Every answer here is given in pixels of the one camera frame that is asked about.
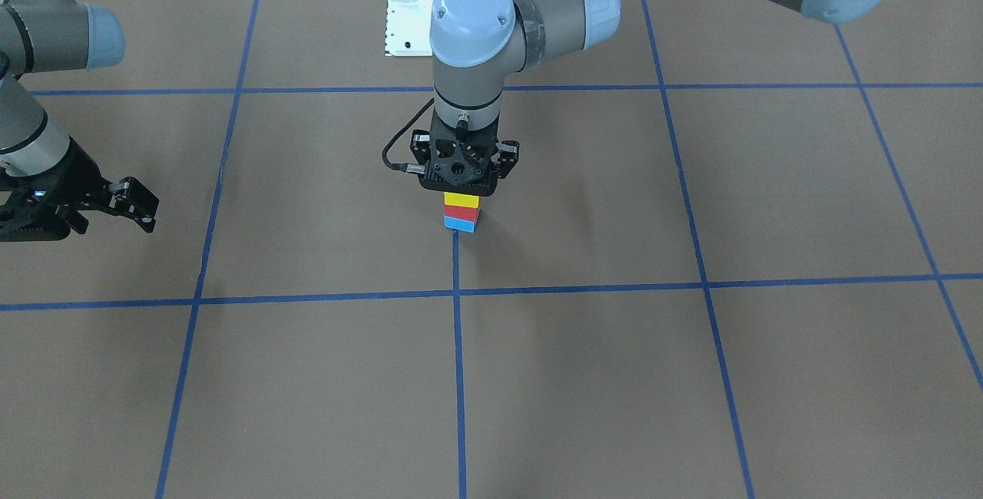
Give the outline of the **yellow cube block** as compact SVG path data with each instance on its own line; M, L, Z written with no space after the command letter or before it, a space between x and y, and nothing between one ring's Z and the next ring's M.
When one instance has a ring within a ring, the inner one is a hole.
M445 207L480 209L480 203L480 196L470 194L445 192L443 196Z

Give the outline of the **blue cube block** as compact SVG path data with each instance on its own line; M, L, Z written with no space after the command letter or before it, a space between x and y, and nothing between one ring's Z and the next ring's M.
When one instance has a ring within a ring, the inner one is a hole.
M455 216L444 216L445 227L450 230L457 230L457 232L474 233L476 232L477 223L476 220L465 220L461 218L455 218Z

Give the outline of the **brown paper table mat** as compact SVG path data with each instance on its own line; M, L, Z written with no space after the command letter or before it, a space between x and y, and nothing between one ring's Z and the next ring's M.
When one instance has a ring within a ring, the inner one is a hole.
M981 0L624 0L476 233L386 0L88 0L25 85L155 233L2 247L4 498L979 498Z

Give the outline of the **red cube block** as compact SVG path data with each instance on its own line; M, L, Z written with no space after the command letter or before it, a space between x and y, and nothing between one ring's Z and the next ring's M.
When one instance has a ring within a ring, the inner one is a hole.
M477 223L478 216L480 216L480 208L446 204L443 206L443 215L445 215L445 218Z

